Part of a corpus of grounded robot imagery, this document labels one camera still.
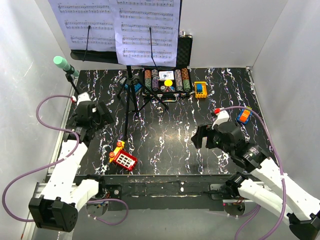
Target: marble tabletop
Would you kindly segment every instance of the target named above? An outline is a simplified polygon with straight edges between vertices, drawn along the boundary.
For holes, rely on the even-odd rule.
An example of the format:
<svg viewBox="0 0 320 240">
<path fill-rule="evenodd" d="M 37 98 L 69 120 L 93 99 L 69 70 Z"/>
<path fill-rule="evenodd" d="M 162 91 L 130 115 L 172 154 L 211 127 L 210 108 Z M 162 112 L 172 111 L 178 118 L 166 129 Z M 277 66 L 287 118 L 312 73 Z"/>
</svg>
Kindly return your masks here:
<svg viewBox="0 0 320 240">
<path fill-rule="evenodd" d="M 197 99 L 194 94 L 169 103 L 165 111 L 160 103 L 151 101 L 137 116 L 129 114 L 128 141 L 124 150 L 138 159 L 132 172 L 109 163 L 109 153 L 117 141 L 123 137 L 126 112 L 126 93 L 117 98 L 119 81 L 126 70 L 82 70 L 77 87 L 80 92 L 88 92 L 94 102 L 104 101 L 111 111 L 115 123 L 97 132 L 91 141 L 87 154 L 83 157 L 79 175 L 211 175 L 242 172 L 228 154 L 219 149 L 196 149 L 191 137 L 201 124 L 213 121 L 211 112 L 215 108 L 247 106 L 260 114 L 253 83 L 245 68 L 192 68 L 192 82 L 205 81 L 208 96 Z M 146 101 L 137 95 L 141 107 Z M 230 119 L 235 121 L 240 110 L 230 111 Z M 270 143 L 260 122 L 251 117 L 249 123 L 241 127 L 246 140 L 255 141 L 263 149 L 270 151 Z"/>
</svg>

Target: sheet of paper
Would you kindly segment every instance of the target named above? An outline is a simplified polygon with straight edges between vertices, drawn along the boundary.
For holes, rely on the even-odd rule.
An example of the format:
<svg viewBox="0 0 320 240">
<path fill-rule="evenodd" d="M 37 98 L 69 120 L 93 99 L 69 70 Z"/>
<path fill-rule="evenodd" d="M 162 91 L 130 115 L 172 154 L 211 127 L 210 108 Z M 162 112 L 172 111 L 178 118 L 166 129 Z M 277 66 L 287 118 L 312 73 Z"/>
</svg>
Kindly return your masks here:
<svg viewBox="0 0 320 240">
<path fill-rule="evenodd" d="M 180 0 L 109 0 L 119 63 L 131 66 L 175 67 Z"/>
<path fill-rule="evenodd" d="M 109 0 L 49 0 L 64 37 L 74 50 L 116 51 Z"/>
</svg>

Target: yellow disc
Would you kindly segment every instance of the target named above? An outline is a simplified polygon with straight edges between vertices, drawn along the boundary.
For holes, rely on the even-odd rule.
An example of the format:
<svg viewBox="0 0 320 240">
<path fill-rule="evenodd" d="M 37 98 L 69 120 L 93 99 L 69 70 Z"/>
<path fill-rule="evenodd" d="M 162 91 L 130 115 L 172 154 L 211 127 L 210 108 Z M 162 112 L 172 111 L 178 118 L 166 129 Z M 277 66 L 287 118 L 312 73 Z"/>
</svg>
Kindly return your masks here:
<svg viewBox="0 0 320 240">
<path fill-rule="evenodd" d="M 172 86 L 172 81 L 171 80 L 165 80 L 164 81 L 164 85 L 166 86 L 166 87 L 171 87 Z"/>
</svg>

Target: green microphone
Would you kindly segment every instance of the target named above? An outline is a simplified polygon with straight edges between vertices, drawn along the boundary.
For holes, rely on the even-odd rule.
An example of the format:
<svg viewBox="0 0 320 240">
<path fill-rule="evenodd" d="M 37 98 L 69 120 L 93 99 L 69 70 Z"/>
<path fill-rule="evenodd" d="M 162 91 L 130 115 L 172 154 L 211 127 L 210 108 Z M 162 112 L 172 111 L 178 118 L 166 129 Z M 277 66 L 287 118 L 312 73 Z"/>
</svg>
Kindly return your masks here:
<svg viewBox="0 0 320 240">
<path fill-rule="evenodd" d="M 79 72 L 75 70 L 75 68 L 68 63 L 68 61 L 62 56 L 55 56 L 53 58 L 54 64 L 65 71 L 67 74 L 73 75 L 75 77 L 79 77 Z"/>
</svg>

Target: robotic arm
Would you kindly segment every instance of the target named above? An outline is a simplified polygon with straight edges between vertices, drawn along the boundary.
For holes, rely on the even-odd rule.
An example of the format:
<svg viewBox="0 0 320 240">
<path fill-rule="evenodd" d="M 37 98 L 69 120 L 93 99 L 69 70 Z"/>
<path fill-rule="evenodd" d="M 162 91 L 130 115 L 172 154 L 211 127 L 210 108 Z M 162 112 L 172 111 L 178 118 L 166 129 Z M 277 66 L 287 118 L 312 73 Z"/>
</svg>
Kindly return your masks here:
<svg viewBox="0 0 320 240">
<path fill-rule="evenodd" d="M 264 182 L 273 192 L 255 184 L 237 172 L 226 182 L 231 196 L 250 199 L 279 216 L 282 209 L 282 182 L 279 167 L 269 154 L 257 144 L 246 142 L 240 127 L 228 121 L 226 111 L 215 111 L 213 124 L 200 125 L 191 138 L 197 149 L 207 137 L 206 148 L 219 148 L 228 153 L 233 162 Z M 283 221 L 301 240 L 316 239 L 320 230 L 320 200 L 308 194 L 288 175 L 284 174 L 287 202 Z"/>
<path fill-rule="evenodd" d="M 95 132 L 113 122 L 103 102 L 96 105 L 87 92 L 78 96 L 77 108 L 67 129 L 79 135 L 80 143 L 73 155 L 55 166 L 40 197 L 33 197 L 29 202 L 29 210 L 38 228 L 71 232 L 76 225 L 79 210 L 88 200 L 94 196 L 97 199 L 105 196 L 102 180 L 98 178 L 88 177 L 73 191 L 72 184 Z M 66 132 L 59 158 L 65 158 L 76 143 L 75 136 Z"/>
</svg>

